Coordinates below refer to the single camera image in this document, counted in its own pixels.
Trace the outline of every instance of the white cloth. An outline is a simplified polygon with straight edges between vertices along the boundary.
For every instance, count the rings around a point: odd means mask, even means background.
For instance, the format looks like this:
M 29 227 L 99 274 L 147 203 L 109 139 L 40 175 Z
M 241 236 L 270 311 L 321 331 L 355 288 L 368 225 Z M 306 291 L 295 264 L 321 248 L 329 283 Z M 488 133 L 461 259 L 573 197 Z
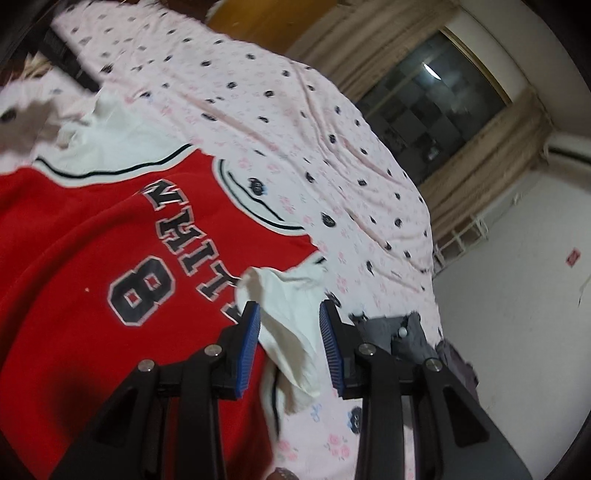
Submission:
M 60 171 L 84 175 L 159 161 L 182 145 L 182 140 L 145 122 L 115 95 L 102 90 L 91 113 L 65 122 L 56 144 L 41 145 L 37 154 Z
M 319 308 L 326 269 L 306 261 L 281 272 L 249 268 L 236 286 L 236 306 L 242 312 L 253 300 L 261 307 L 259 343 L 290 383 L 285 412 L 296 413 L 320 395 L 316 355 L 322 343 Z

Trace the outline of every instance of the ceiling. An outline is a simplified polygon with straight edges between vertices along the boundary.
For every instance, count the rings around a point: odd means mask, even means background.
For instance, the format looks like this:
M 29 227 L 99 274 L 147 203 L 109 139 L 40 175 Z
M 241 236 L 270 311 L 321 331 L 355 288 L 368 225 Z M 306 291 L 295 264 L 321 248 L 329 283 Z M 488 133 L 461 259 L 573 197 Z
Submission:
M 554 0 L 528 2 L 544 15 L 561 11 L 562 2 L 574 5 L 572 0 L 560 0 L 559 6 Z M 591 90 L 585 80 L 591 71 L 585 62 L 585 56 L 591 53 L 591 46 L 587 46 L 591 34 L 578 33 L 582 20 L 570 20 L 577 7 L 562 11 L 563 33 L 559 38 L 522 0 L 461 0 L 461 4 L 515 60 L 536 88 L 556 128 L 591 137 Z M 570 37 L 564 35 L 568 28 L 574 32 Z

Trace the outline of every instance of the white wall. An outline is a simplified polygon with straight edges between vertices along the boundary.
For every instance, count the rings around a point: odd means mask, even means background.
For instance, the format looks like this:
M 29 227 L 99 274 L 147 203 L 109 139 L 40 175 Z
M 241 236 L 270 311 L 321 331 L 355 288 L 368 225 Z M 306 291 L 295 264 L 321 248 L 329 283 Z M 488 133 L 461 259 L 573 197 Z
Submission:
M 521 0 L 461 0 L 538 90 L 557 128 L 591 136 L 591 92 L 568 52 Z
M 434 281 L 446 336 L 474 363 L 482 405 L 534 480 L 591 408 L 591 284 L 578 306 L 591 275 L 591 168 L 579 165 L 527 174 L 486 213 L 490 240 Z M 582 256 L 570 268 L 573 247 Z
M 465 11 L 460 11 L 446 27 L 486 66 L 509 98 L 515 100 L 527 86 L 527 79 L 486 28 Z

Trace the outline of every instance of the black stripe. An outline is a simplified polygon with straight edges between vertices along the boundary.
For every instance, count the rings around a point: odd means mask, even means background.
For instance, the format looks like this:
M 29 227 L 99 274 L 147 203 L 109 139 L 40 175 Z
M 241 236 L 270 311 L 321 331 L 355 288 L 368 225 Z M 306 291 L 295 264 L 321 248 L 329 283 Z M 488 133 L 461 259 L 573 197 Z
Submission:
M 271 407 L 273 409 L 273 419 L 275 420 L 275 433 L 277 438 L 281 433 L 281 425 L 279 422 L 279 412 L 277 411 L 277 385 L 279 384 L 280 370 L 278 366 L 275 366 L 275 377 L 273 378 L 273 389 L 271 390 Z
M 225 176 L 224 176 L 224 174 L 223 174 L 222 166 L 223 166 L 223 163 L 224 163 L 224 162 L 225 162 L 225 160 L 222 158 L 222 159 L 220 160 L 220 163 L 219 163 L 218 167 L 217 167 L 217 170 L 218 170 L 218 172 L 219 172 L 220 178 L 221 178 L 221 179 L 222 179 L 222 181 L 223 181 L 223 184 L 226 186 L 226 188 L 227 188 L 227 189 L 228 189 L 230 192 L 232 192 L 232 189 L 230 188 L 230 185 L 228 185 L 228 181 L 226 180 L 226 177 L 225 177 Z M 276 227 L 276 228 L 278 228 L 278 229 L 281 229 L 281 230 L 303 230 L 303 229 L 304 229 L 304 227 L 302 227 L 302 226 L 279 225 L 278 223 L 271 222 L 270 220 L 267 220 L 267 219 L 265 219 L 265 218 L 263 218 L 263 217 L 261 217 L 261 216 L 257 215 L 257 214 L 256 214 L 255 212 L 253 212 L 252 210 L 250 210 L 250 208 L 248 208 L 246 205 L 244 205 L 244 204 L 243 204 L 243 203 L 240 201 L 240 199 L 239 199 L 238 197 L 236 197 L 235 195 L 232 195 L 232 197 L 233 197 L 233 198 L 234 198 L 234 199 L 235 199 L 235 200 L 236 200 L 236 201 L 237 201 L 237 202 L 240 204 L 240 206 L 241 206 L 242 208 L 244 208 L 244 209 L 245 209 L 245 210 L 246 210 L 248 213 L 250 213 L 250 214 L 251 214 L 253 217 L 255 217 L 255 218 L 258 218 L 258 219 L 259 219 L 261 222 L 263 222 L 263 223 L 266 223 L 266 224 L 268 224 L 268 225 L 274 226 L 274 227 Z
M 139 170 L 144 167 L 151 167 L 151 166 L 155 166 L 155 165 L 164 165 L 165 163 L 171 161 L 174 157 L 178 156 L 181 152 L 183 152 L 184 150 L 186 150 L 192 146 L 193 145 L 190 143 L 185 144 L 181 148 L 179 148 L 177 151 L 175 151 L 174 153 L 171 153 L 168 157 L 163 158 L 162 160 L 155 161 L 155 162 L 140 163 L 139 165 L 134 165 L 133 167 L 123 168 L 122 170 L 95 170 L 95 171 L 90 171 L 88 173 L 83 173 L 81 175 L 74 175 L 72 173 L 67 173 L 65 171 L 58 170 L 58 169 L 52 167 L 51 164 L 47 160 L 45 160 L 44 158 L 41 158 L 41 157 L 37 157 L 36 161 L 40 161 L 41 163 L 43 163 L 47 168 L 49 168 L 54 174 L 58 175 L 59 177 L 62 177 L 65 179 L 80 180 L 80 179 L 87 179 L 89 177 L 96 177 L 99 175 L 109 175 L 109 176 L 121 175 L 123 173 L 129 173 L 130 171 Z
M 248 190 L 246 188 L 244 188 L 242 185 L 240 185 L 236 181 L 236 179 L 234 178 L 234 175 L 232 175 L 232 172 L 231 171 L 228 172 L 228 177 L 230 177 L 230 179 L 236 184 L 236 186 L 238 186 L 238 188 L 240 188 L 244 193 L 246 193 L 248 195 L 248 197 L 253 202 L 257 202 L 260 205 L 263 205 L 263 207 L 265 207 L 269 211 L 269 213 L 272 214 L 280 222 L 284 222 L 285 221 L 283 218 L 281 218 L 279 215 L 277 215 L 265 202 L 263 202 L 262 200 L 259 200 L 259 199 L 254 198 L 250 193 L 248 193 Z

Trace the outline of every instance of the window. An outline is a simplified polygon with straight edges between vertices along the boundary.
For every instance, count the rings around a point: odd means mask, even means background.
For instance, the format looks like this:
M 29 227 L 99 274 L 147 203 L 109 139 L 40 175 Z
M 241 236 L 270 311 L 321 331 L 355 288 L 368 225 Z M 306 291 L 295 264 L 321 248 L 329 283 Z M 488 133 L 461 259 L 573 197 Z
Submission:
M 509 103 L 484 65 L 477 64 L 451 32 L 439 32 L 358 102 L 374 133 L 416 185 Z

